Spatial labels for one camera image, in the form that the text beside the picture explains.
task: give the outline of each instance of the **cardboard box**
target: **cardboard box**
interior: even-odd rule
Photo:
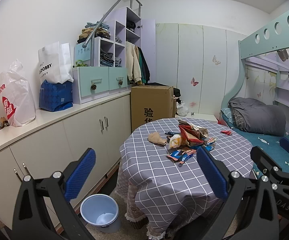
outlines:
[[[174,100],[173,100],[173,107],[172,107],[172,117],[173,117],[173,118],[176,117],[176,111],[177,111],[177,100],[174,99]]]
[[[145,123],[159,120],[162,118],[171,118],[173,115],[173,101],[173,87],[132,87],[132,131]]]

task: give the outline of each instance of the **white shopping bag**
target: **white shopping bag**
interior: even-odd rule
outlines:
[[[44,46],[38,50],[40,84],[73,82],[69,43]]]
[[[29,81],[19,60],[0,73],[0,99],[12,126],[25,125],[36,117],[36,106]]]
[[[177,112],[177,115],[179,116],[187,116],[187,114],[189,113],[189,110],[184,101],[181,101],[181,104],[177,102],[176,112]]]

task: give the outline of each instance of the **gray comforter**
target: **gray comforter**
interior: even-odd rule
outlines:
[[[253,98],[233,98],[229,107],[237,127],[245,132],[283,136],[286,116],[279,106],[266,105]]]

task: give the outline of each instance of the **round table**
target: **round table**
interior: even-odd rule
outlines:
[[[231,135],[220,133],[230,128],[199,119],[181,118],[208,128],[209,137],[216,137],[211,155],[222,161],[230,171],[249,177],[253,161],[251,143],[231,130]],[[173,235],[181,227],[200,215],[213,216],[221,200],[208,184],[197,160],[190,158],[184,164],[167,158],[166,146],[148,141],[148,135],[157,131],[180,132],[179,118],[160,119],[137,128],[120,147],[121,163],[116,193],[127,202],[126,218],[135,223],[148,218],[149,239],[161,239],[166,230]]]

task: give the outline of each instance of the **metal railing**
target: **metal railing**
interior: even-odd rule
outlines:
[[[98,24],[94,27],[93,31],[90,33],[88,38],[86,39],[85,43],[82,45],[83,48],[86,48],[89,41],[91,40],[91,45],[90,45],[90,66],[94,66],[94,34],[97,31],[97,29],[100,27],[100,25],[103,23],[104,19],[109,15],[109,13],[112,12],[112,10],[120,3],[122,0],[116,1],[114,5],[106,12],[106,14],[101,18],[101,20],[98,22]],[[139,4],[139,10],[138,10],[138,15],[140,17],[140,12],[141,12],[141,6],[142,3],[140,3],[139,0],[136,0]],[[130,8],[132,9],[132,2],[133,0],[130,0]]]

